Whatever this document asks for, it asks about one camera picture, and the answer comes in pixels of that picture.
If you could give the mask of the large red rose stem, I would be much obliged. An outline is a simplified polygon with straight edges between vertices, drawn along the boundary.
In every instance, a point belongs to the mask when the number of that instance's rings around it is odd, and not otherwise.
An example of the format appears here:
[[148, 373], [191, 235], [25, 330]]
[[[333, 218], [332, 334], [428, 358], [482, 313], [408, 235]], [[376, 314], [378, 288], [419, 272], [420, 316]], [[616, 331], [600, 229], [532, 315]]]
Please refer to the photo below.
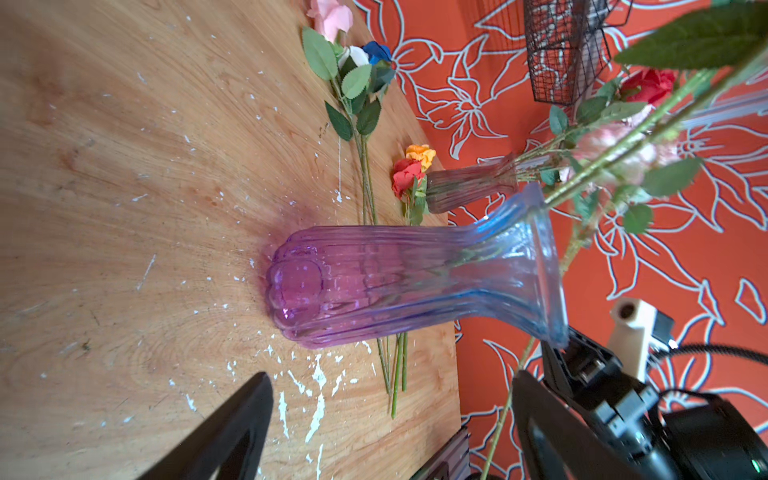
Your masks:
[[[423, 221], [423, 211], [419, 205], [420, 197], [417, 195], [423, 183], [423, 178], [424, 172], [422, 171], [421, 163], [416, 159], [405, 158], [395, 164], [392, 175], [392, 187], [395, 196], [403, 203], [404, 215], [408, 226], [419, 226]], [[390, 409], [392, 419], [395, 419], [397, 415], [398, 394], [405, 392], [407, 389], [408, 340], [407, 332], [397, 335], [394, 392], [391, 398]]]

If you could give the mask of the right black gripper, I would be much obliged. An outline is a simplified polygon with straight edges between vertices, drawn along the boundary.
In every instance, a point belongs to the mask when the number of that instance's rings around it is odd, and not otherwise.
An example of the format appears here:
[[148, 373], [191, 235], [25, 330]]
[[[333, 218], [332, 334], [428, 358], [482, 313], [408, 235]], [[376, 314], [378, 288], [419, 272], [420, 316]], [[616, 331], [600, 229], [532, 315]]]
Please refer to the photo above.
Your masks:
[[648, 413], [659, 395], [622, 371], [608, 348], [571, 328], [560, 349], [541, 344], [544, 385], [575, 411], [601, 445], [645, 479], [680, 479], [682, 472], [653, 431]]

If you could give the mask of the brown glass vase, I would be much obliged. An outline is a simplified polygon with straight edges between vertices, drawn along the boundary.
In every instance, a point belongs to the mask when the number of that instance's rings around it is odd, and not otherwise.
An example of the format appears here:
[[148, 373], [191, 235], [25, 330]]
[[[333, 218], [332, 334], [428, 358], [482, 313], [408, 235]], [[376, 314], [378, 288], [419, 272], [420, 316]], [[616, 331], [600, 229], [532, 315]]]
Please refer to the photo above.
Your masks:
[[470, 167], [427, 175], [426, 202], [431, 213], [442, 214], [493, 194], [514, 195], [518, 189], [515, 154]]

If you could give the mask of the pink mottled flower stem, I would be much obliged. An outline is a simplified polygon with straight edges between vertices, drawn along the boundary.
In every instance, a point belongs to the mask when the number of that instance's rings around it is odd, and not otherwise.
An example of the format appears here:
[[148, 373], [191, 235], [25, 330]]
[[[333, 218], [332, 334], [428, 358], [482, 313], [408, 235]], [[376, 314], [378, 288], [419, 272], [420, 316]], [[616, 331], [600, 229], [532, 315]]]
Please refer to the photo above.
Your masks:
[[553, 208], [565, 200], [573, 203], [579, 221], [559, 262], [564, 276], [578, 252], [591, 242], [600, 219], [607, 213], [640, 205], [651, 198], [674, 195], [687, 188], [698, 174], [703, 160], [681, 158], [677, 152], [679, 129], [673, 124], [655, 126], [643, 122], [637, 127], [598, 127], [593, 141], [581, 138], [571, 152], [569, 181], [547, 199]]

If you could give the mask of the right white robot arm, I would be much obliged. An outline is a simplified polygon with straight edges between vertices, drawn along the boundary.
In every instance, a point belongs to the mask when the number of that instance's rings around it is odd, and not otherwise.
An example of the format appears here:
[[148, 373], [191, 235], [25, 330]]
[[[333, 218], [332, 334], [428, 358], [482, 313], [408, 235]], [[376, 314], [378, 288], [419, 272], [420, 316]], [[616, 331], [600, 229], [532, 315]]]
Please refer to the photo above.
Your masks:
[[610, 453], [647, 479], [764, 479], [767, 446], [736, 407], [698, 391], [694, 407], [662, 412], [671, 389], [622, 370], [619, 358], [576, 330], [541, 346], [544, 385]]

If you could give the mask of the pale blue flower stem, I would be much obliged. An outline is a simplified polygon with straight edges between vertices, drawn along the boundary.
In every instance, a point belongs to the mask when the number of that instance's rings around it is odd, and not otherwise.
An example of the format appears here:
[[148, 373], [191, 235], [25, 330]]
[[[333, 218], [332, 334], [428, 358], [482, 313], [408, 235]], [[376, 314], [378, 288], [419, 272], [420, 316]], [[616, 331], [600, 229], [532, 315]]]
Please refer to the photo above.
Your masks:
[[690, 11], [635, 42], [615, 61], [691, 76], [646, 120], [602, 151], [593, 165], [548, 194], [544, 202], [548, 208], [572, 199], [598, 176], [670, 136], [716, 97], [762, 69], [767, 64], [767, 3], [737, 2]]

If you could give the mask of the purple glass vase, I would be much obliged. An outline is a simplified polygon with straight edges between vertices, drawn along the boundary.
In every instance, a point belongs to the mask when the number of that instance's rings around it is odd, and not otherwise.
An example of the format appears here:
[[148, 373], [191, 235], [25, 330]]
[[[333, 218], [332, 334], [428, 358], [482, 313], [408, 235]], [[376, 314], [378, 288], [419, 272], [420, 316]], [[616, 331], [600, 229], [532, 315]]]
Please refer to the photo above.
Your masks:
[[536, 184], [471, 225], [316, 226], [275, 252], [265, 299], [307, 348], [488, 317], [552, 346], [569, 341], [558, 254]]

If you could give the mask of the orange yellow rose stem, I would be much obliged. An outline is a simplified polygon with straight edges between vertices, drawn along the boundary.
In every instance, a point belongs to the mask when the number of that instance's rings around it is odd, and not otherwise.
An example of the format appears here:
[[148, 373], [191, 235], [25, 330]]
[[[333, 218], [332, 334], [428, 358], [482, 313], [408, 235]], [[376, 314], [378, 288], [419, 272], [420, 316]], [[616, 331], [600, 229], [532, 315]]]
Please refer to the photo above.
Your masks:
[[420, 226], [427, 207], [427, 171], [432, 166], [436, 151], [428, 145], [410, 145], [405, 150], [406, 167], [403, 170], [401, 200], [410, 226]]

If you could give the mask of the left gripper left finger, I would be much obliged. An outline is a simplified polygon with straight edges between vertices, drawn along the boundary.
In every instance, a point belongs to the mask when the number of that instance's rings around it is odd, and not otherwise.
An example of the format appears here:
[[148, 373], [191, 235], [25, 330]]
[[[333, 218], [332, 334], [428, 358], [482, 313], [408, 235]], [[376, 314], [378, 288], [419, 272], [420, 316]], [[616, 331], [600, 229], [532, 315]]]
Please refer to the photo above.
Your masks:
[[259, 372], [143, 479], [254, 479], [273, 411], [270, 377]]

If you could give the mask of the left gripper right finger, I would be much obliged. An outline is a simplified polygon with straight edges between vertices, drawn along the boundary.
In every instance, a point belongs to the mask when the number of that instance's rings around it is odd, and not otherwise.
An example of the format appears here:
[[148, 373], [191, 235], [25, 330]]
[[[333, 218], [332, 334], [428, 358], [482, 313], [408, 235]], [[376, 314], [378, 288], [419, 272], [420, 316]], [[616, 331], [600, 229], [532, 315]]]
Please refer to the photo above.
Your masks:
[[530, 479], [640, 479], [531, 374], [512, 382], [512, 405]]

